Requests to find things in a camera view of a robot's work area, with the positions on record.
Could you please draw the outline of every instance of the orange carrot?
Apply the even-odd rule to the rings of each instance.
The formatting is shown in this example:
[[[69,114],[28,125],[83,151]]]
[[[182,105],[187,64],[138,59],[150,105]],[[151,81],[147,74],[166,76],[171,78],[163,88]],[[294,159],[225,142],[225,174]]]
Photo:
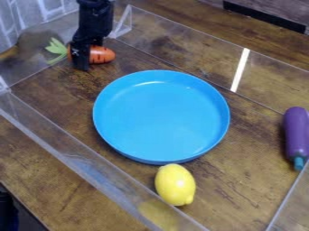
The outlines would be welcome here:
[[[105,63],[115,59],[115,53],[107,48],[101,46],[92,45],[91,46],[91,56],[89,56],[89,63]],[[72,60],[71,52],[69,52],[69,45],[68,45],[68,60]]]

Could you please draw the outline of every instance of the carrot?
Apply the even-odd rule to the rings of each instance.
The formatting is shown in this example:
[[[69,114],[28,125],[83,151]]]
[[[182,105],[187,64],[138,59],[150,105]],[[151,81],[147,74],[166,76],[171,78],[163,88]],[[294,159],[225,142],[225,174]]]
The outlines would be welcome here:
[[[101,46],[92,45],[91,46],[91,56],[89,56],[89,63],[105,63],[115,59],[115,53],[107,48]],[[69,52],[69,45],[68,45],[68,60],[72,60],[71,52]]]
[[[68,60],[72,60],[69,45],[65,47],[65,45],[56,38],[51,38],[49,46],[47,46],[45,49],[51,53],[59,55],[52,60],[47,61],[49,65],[53,65],[56,62],[63,60],[65,56],[68,56]],[[91,64],[109,62],[115,59],[115,56],[116,56],[115,53],[107,47],[101,47],[96,45],[91,46],[91,55],[89,55]]]

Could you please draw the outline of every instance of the blue plate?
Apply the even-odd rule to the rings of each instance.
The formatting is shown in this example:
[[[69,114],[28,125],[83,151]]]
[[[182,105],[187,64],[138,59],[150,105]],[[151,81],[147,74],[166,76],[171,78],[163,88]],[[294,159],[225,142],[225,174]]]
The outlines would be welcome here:
[[[229,130],[229,105],[196,77],[146,70],[116,79],[92,108],[97,133],[134,161],[187,162],[218,144]]]

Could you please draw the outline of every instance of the purple eggplant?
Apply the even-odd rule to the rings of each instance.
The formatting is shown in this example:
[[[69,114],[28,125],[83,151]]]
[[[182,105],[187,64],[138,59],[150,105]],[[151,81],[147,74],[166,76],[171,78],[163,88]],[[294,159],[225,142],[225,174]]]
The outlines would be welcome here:
[[[291,107],[283,115],[286,156],[299,171],[309,157],[309,114],[302,107]]]

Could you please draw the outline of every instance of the yellow lemon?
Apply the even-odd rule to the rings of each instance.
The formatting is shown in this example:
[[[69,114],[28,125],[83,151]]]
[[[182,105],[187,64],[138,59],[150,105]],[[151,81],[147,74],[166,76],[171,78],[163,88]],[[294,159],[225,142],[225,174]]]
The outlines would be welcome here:
[[[159,168],[154,179],[156,192],[174,206],[192,203],[195,180],[190,172],[178,164],[170,163]]]

